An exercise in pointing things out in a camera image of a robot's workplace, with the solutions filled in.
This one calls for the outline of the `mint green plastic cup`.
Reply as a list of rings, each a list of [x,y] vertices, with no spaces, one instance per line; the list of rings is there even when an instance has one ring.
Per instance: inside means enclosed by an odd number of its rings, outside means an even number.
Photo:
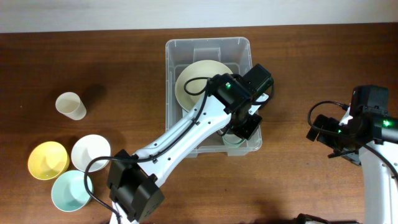
[[[224,145],[229,148],[237,148],[246,141],[243,138],[239,138],[235,134],[225,134],[222,137],[222,140],[223,140]]]

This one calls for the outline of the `cream white plastic cup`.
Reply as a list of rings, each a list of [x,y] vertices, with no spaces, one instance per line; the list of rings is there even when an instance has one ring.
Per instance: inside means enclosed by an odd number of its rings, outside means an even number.
[[[74,92],[62,93],[56,99],[55,107],[59,113],[75,121],[86,116],[86,108],[80,97]]]

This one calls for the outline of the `clear plastic storage container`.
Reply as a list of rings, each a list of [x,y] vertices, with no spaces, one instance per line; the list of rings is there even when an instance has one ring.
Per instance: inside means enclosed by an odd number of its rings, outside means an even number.
[[[246,74],[252,68],[251,47],[245,37],[210,39],[172,39],[165,45],[166,104],[165,129],[169,130],[187,112],[175,97],[175,82],[190,64],[201,60],[215,60],[226,65],[233,73]],[[238,147],[226,146],[223,137],[214,133],[194,148],[188,157],[202,153],[225,152],[228,156],[244,156],[262,146],[261,129]]]

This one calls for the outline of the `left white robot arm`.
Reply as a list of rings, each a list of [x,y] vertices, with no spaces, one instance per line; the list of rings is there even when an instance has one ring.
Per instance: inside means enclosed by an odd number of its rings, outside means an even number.
[[[119,151],[111,159],[107,185],[111,223],[140,223],[163,202],[160,187],[195,147],[217,131],[229,144],[252,138],[262,118],[255,112],[273,86],[266,75],[215,75],[206,79],[202,98],[171,129],[133,155]]]

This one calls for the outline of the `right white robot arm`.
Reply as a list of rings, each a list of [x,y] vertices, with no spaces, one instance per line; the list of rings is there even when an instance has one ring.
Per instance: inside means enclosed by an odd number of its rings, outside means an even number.
[[[328,157],[342,157],[361,166],[365,223],[397,223],[397,120],[382,114],[346,114],[342,120],[318,115],[307,139],[332,148]]]

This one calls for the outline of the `white small bowl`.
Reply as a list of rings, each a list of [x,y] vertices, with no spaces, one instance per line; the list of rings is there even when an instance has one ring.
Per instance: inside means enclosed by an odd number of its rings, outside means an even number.
[[[72,148],[72,163],[80,171],[97,157],[110,156],[111,146],[108,140],[97,134],[90,134],[77,140]]]

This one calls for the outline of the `yellow small bowl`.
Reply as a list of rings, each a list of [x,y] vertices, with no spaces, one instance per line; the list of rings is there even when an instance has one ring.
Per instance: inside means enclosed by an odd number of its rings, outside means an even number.
[[[29,173],[39,180],[56,179],[70,165],[70,156],[59,142],[47,141],[39,144],[29,155]]]

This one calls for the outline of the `mint green small bowl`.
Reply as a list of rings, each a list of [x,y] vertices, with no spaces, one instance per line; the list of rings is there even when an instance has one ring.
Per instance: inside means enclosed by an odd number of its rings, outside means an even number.
[[[84,172],[70,170],[63,173],[52,186],[51,199],[63,212],[75,212],[83,208],[91,200],[85,189]]]

